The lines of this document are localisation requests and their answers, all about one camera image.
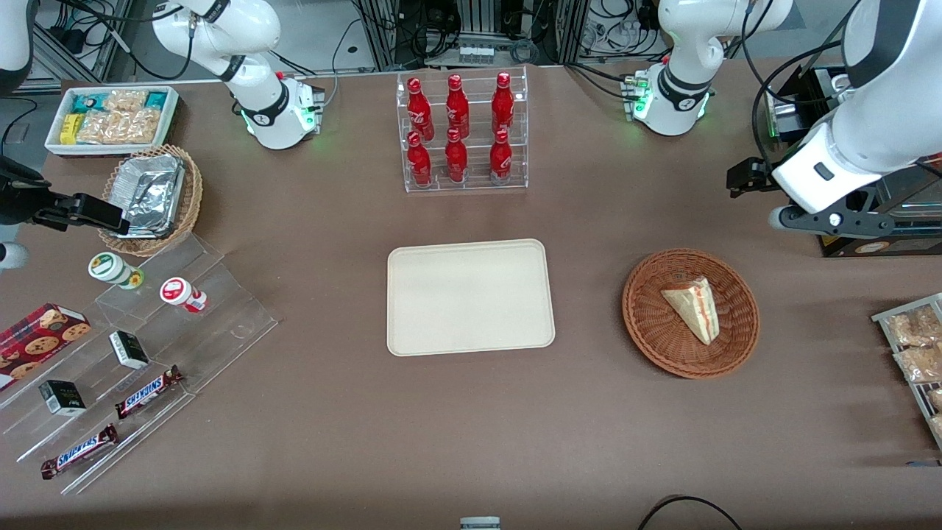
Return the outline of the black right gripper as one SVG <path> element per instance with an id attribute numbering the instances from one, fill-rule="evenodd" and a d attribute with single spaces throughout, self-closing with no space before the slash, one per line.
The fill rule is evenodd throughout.
<path id="1" fill-rule="evenodd" d="M 1 225 L 31 224 L 56 231 L 68 226 L 93 226 L 127 235 L 124 209 L 88 194 L 58 196 L 38 172 L 11 158 L 1 158 Z"/>

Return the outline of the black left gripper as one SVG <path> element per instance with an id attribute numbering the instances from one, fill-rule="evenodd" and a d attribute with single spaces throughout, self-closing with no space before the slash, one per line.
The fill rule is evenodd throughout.
<path id="1" fill-rule="evenodd" d="M 726 188 L 731 199 L 748 192 L 776 191 L 771 169 L 764 158 L 747 158 L 743 166 L 734 166 L 726 173 Z"/>

